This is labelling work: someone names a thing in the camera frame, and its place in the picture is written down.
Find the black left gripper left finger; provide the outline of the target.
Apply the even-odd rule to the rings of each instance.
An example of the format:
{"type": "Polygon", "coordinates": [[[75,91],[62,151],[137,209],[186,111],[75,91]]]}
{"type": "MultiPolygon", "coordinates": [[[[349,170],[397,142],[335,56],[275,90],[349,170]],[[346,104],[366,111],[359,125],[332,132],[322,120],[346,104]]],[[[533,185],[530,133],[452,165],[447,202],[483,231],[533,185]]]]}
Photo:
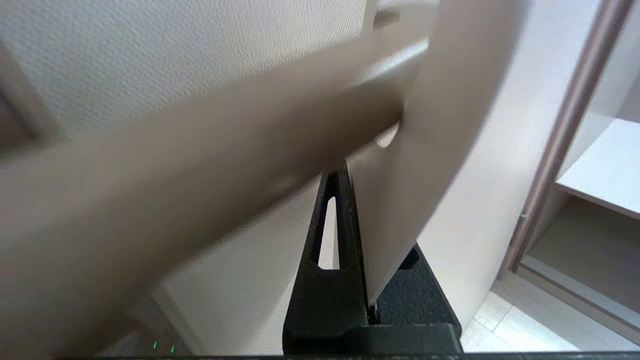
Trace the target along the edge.
{"type": "Polygon", "coordinates": [[[323,173],[282,328],[284,354],[345,354],[345,335],[368,325],[355,192],[345,162],[323,173]],[[336,205],[338,269],[319,265],[329,200],[336,205]]]}

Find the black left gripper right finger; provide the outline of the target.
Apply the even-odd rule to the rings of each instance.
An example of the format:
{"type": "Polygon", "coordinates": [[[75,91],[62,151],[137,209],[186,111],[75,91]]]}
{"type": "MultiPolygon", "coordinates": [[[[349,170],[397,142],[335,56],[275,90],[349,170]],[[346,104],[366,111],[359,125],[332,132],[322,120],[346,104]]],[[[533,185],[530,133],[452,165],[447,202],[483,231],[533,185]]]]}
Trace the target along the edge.
{"type": "Polygon", "coordinates": [[[375,301],[376,354],[461,354],[462,325],[416,244],[375,301]]]}

